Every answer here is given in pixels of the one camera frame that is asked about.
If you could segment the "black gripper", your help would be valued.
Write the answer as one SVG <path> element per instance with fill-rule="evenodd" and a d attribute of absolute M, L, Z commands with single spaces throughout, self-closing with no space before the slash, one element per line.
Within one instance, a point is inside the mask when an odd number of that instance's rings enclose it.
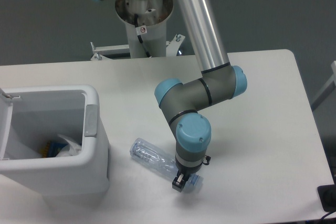
<path fill-rule="evenodd" d="M 172 181 L 172 188 L 177 190 L 178 192 L 182 192 L 186 181 L 188 181 L 189 177 L 198 172 L 201 169 L 202 165 L 198 165 L 195 167 L 186 167 L 183 165 L 177 165 L 178 172 L 174 180 Z"/>

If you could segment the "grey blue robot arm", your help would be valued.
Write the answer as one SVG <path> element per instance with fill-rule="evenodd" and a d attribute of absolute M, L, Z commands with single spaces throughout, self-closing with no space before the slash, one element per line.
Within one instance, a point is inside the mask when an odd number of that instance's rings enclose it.
<path fill-rule="evenodd" d="M 191 175 L 208 165 L 211 125 L 200 110 L 232 99 L 247 89 L 243 70 L 230 64 L 208 0 L 178 0 L 202 76 L 182 83 L 167 79 L 154 91 L 176 140 L 177 174 L 172 187 L 182 191 Z M 166 22 L 173 0 L 115 0 L 132 58 L 165 57 Z"/>

